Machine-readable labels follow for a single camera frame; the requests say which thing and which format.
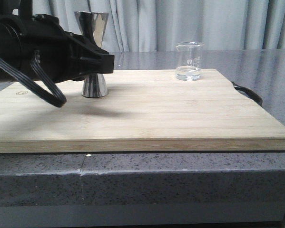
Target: black cable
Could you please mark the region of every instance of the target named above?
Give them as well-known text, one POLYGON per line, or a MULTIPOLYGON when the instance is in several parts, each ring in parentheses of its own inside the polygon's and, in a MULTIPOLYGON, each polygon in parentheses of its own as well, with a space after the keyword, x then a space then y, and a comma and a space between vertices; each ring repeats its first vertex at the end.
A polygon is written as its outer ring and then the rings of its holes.
POLYGON ((48 75, 43 71, 41 66, 39 65, 39 52, 35 51, 33 59, 30 63, 34 72, 40 77, 41 81, 48 87, 48 89, 53 93, 47 92, 41 86, 36 84, 32 79, 30 79, 27 75, 23 74, 19 70, 10 66, 0 57, 0 68, 5 71, 7 74, 16 79, 23 86, 32 91, 35 95, 42 98, 44 101, 49 104, 62 107, 66 103, 66 97, 59 90, 59 88, 53 83, 53 81, 48 77, 48 75))

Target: gray countertop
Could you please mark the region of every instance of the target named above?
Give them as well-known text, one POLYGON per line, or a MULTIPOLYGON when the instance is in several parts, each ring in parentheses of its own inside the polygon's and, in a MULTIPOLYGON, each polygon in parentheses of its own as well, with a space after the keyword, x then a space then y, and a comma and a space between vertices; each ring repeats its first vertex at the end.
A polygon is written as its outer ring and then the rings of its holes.
MULTIPOLYGON (((176 61, 176 52, 116 53, 115 69, 173 69, 176 61)), ((203 68, 254 90, 285 125, 285 49, 205 51, 203 68)), ((285 152, 0 154, 0 209, 209 203, 257 203, 260 216, 243 221, 283 220, 285 152)))

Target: black device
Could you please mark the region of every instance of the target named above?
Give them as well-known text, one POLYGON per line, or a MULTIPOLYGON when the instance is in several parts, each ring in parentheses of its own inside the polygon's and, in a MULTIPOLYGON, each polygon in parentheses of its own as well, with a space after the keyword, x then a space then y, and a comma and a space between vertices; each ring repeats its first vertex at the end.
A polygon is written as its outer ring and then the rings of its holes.
POLYGON ((64 31, 59 19, 32 15, 32 0, 0 0, 0 82, 18 81, 56 107, 65 96, 55 83, 112 73, 114 56, 95 41, 64 31), (42 80, 50 94, 34 81, 42 80))

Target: metal jigger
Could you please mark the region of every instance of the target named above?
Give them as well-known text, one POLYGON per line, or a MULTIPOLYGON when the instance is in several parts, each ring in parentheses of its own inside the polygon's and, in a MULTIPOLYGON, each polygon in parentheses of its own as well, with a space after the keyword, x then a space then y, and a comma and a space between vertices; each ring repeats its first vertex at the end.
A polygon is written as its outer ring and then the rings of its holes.
MULTIPOLYGON (((91 42, 95 41, 96 45, 101 47, 108 13, 76 11, 75 15, 82 35, 91 42)), ((83 96, 96 98, 107 94, 108 88, 103 74, 93 73, 85 78, 82 89, 83 96)))

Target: beaker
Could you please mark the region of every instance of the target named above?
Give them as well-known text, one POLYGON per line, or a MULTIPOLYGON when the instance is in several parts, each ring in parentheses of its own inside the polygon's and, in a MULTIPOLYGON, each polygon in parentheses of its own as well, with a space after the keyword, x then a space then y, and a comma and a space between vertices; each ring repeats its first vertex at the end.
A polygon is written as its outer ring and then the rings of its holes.
POLYGON ((179 52, 177 79, 195 81, 200 78, 203 46, 203 43, 193 41, 177 43, 176 49, 179 52))

